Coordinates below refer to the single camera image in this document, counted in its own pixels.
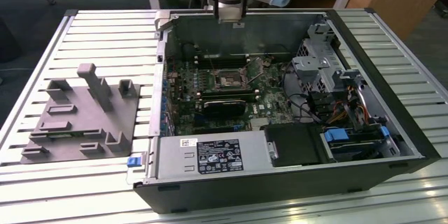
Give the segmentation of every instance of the motherboard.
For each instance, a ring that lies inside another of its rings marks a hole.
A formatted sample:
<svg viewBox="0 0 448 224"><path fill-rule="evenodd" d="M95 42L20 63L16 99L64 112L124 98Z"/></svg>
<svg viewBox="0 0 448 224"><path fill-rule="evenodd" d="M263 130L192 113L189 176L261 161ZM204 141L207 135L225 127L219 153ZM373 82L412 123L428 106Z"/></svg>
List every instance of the motherboard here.
<svg viewBox="0 0 448 224"><path fill-rule="evenodd" d="M285 68L268 55L168 61L175 135L251 131L292 122L281 86Z"/></svg>

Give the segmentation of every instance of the power supply label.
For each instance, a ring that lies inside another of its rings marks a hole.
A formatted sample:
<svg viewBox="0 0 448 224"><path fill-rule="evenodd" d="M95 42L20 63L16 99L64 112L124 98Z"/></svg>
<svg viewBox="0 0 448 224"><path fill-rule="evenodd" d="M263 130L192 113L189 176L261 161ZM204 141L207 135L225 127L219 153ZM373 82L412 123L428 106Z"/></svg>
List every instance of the power supply label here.
<svg viewBox="0 0 448 224"><path fill-rule="evenodd" d="M240 141L197 142L197 164L200 174L244 170Z"/></svg>

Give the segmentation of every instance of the blue latch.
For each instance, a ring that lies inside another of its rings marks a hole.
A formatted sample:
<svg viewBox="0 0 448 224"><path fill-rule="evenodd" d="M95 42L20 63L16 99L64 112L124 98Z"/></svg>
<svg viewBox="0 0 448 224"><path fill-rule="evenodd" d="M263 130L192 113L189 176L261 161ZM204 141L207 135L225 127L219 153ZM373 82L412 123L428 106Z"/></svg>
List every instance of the blue latch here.
<svg viewBox="0 0 448 224"><path fill-rule="evenodd" d="M384 137L391 136L389 130L387 129L385 126L381 126L381 133L383 133Z"/></svg>
<svg viewBox="0 0 448 224"><path fill-rule="evenodd" d="M324 137L325 137L327 142L331 142L333 140L336 141L348 140L345 129L329 129L324 133Z"/></svg>
<svg viewBox="0 0 448 224"><path fill-rule="evenodd" d="M141 166L141 157L129 157L128 158L128 168Z"/></svg>

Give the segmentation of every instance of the barcode sticker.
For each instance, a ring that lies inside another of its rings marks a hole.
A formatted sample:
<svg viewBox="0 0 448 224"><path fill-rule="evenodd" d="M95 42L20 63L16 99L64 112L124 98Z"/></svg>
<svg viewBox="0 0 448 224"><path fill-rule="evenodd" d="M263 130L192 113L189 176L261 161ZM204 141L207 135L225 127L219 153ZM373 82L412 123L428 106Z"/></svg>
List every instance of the barcode sticker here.
<svg viewBox="0 0 448 224"><path fill-rule="evenodd" d="M181 147L193 147L196 146L197 138L181 138L180 139L180 146Z"/></svg>

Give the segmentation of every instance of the aluminum workbench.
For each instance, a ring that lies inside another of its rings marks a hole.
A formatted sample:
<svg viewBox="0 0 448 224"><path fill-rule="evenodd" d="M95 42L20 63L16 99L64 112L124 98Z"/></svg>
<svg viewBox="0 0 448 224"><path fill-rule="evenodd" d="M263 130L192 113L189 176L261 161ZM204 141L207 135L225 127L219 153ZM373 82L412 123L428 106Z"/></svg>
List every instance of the aluminum workbench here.
<svg viewBox="0 0 448 224"><path fill-rule="evenodd" d="M132 190L144 167L127 158L21 165L51 79L84 86L80 63L109 84L141 84L133 155L148 150L156 57L155 10L68 12L0 131L0 223L409 223L448 218L448 92L376 14L339 11L443 159L369 191L159 215ZM343 51L347 62L355 62Z"/></svg>

